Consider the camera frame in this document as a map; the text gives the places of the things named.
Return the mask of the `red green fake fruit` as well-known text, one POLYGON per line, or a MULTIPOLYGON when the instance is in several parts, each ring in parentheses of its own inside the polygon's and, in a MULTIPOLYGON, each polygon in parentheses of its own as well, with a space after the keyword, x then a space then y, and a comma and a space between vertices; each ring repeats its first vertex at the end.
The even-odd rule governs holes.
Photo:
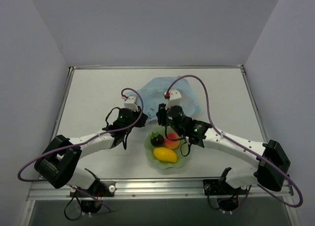
POLYGON ((164 146, 164 137, 158 132, 152 132, 150 142, 154 147, 162 147, 164 146))

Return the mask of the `orange fake fruit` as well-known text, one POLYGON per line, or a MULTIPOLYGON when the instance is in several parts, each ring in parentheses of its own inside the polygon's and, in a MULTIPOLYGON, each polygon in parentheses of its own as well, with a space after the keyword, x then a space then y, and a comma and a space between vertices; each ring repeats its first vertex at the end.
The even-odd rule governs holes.
POLYGON ((179 138, 179 135, 175 132, 168 133, 167 137, 164 139, 165 147, 171 150, 177 149, 180 145, 179 138))

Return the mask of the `yellow fake fruit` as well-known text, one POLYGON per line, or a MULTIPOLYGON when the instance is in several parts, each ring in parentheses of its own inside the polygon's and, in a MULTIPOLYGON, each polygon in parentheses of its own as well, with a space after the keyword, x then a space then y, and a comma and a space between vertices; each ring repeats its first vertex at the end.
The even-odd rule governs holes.
POLYGON ((162 162, 176 163, 178 161, 177 154, 166 147, 155 147, 153 155, 157 160, 162 162))

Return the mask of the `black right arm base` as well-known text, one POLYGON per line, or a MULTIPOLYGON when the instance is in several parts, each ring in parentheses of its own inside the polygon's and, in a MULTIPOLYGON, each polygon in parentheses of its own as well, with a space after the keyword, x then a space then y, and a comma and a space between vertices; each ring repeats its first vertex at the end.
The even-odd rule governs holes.
POLYGON ((211 209, 232 215, 249 196, 251 186, 232 188, 219 179, 204 179, 203 190, 211 209))

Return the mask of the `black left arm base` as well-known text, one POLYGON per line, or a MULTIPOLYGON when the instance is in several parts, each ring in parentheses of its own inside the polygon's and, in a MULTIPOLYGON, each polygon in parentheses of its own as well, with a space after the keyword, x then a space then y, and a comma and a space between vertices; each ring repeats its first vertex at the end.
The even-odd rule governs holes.
POLYGON ((113 213, 103 198, 115 195, 117 189, 115 182, 104 183, 96 179, 87 190, 74 185, 70 185, 70 187, 74 190, 72 195, 77 200, 82 214, 92 216, 113 213))

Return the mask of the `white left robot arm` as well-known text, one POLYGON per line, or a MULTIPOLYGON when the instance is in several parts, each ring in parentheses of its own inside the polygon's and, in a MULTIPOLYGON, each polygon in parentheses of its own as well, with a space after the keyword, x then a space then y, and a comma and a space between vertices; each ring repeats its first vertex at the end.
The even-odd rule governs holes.
POLYGON ((130 125, 142 128, 147 119, 141 108, 138 111, 120 108, 113 124, 98 133, 77 138, 57 135, 44 151, 48 155, 38 159, 34 168, 56 189, 65 185, 74 186, 81 188, 86 195, 94 196, 99 191, 99 178, 90 170, 79 168, 79 160, 120 144, 126 149, 126 139, 132 131, 130 125))

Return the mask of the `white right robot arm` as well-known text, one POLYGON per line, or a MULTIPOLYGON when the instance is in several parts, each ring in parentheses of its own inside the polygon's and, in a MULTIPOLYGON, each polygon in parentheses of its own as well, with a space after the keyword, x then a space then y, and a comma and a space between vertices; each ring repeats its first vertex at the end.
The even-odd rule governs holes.
POLYGON ((160 104, 157 119, 159 125, 171 127, 189 147, 218 150, 248 163, 243 169, 232 165, 224 169, 218 181, 224 193, 256 184, 274 192, 282 189, 290 160, 279 142, 256 142, 216 131, 210 123, 186 116, 179 105, 167 107, 160 104))

